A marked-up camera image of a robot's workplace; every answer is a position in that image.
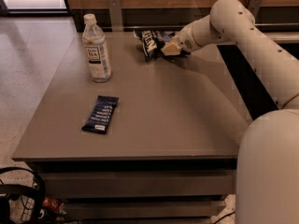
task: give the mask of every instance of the tile floor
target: tile floor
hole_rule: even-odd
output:
[[[78,35],[72,18],[0,18],[0,167],[26,166],[10,157],[68,46]],[[14,175],[11,179],[23,183],[28,176]],[[227,208],[212,217],[213,222],[235,209],[235,196],[230,195],[226,203]],[[233,224],[235,216],[219,223]]]

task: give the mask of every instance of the black cable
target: black cable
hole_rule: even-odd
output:
[[[229,214],[224,215],[222,218],[218,219],[218,220],[217,220],[216,222],[214,222],[213,224],[216,224],[216,223],[220,222],[221,220],[225,219],[226,217],[228,217],[228,216],[230,216],[230,215],[232,215],[232,214],[234,214],[234,213],[235,213],[235,211],[232,212],[232,213],[229,213]]]

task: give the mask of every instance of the table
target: table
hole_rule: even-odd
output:
[[[147,61],[132,33],[107,33],[107,45],[113,75],[95,83],[74,38],[13,160],[73,218],[217,215],[251,123],[217,47]],[[120,98],[107,134],[81,130],[98,95]]]

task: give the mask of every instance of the plastic bottle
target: plastic bottle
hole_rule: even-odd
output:
[[[111,77],[111,66],[103,30],[96,24],[94,14],[84,15],[85,29],[82,37],[95,82],[105,82]]]

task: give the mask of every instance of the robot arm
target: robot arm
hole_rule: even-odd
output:
[[[210,15],[185,26],[177,35],[188,52],[208,44],[233,41],[277,103],[299,109],[299,62],[254,26],[255,19],[238,0],[218,0]]]
[[[298,222],[299,62],[259,31],[237,0],[217,1],[209,16],[187,25],[176,38],[188,52],[227,39],[237,44],[278,107],[286,108],[254,120],[243,136],[236,223]]]

